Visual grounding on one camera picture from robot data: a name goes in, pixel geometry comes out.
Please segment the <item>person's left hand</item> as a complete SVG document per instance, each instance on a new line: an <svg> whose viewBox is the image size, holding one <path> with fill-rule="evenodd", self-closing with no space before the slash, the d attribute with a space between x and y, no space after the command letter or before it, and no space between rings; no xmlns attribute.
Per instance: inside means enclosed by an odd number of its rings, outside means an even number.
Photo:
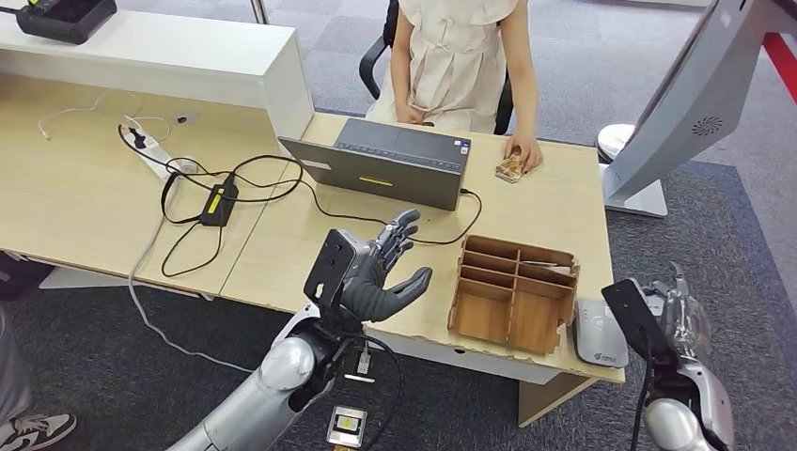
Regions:
<svg viewBox="0 0 797 451"><path fill-rule="evenodd" d="M507 140L504 151L505 158L516 156L523 165L523 173L540 166L544 156L540 150L536 136L531 133L516 132Z"/></svg>

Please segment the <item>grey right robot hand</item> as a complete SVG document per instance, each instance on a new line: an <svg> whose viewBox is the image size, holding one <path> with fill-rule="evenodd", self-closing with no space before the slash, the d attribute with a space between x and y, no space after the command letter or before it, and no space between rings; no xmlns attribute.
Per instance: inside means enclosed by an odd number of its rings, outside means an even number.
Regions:
<svg viewBox="0 0 797 451"><path fill-rule="evenodd" d="M654 280L643 287L647 306L681 358L707 364L711 357L710 317L692 296L681 265L674 261L669 265L674 286Z"/></svg>

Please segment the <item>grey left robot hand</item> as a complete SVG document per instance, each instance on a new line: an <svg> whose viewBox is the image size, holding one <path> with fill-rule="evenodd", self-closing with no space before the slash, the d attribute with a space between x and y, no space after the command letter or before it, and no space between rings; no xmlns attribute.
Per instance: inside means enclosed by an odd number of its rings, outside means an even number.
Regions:
<svg viewBox="0 0 797 451"><path fill-rule="evenodd" d="M344 278L340 303L362 321L381 322L403 310L428 289L433 275L421 267L413 275L392 286L384 286L387 275L399 258L414 247L411 236L417 232L419 210L406 210L387 223L377 237L367 243L368 252L358 257Z"/></svg>

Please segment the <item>person's right hand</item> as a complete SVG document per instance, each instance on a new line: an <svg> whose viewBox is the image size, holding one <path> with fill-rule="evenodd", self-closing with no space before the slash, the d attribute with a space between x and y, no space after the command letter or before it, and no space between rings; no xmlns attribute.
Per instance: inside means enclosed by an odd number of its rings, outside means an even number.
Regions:
<svg viewBox="0 0 797 451"><path fill-rule="evenodd" d="M395 106L395 113L397 122L421 126L433 126L432 122L429 122L425 119L426 112L422 109L416 108L413 105L398 103Z"/></svg>

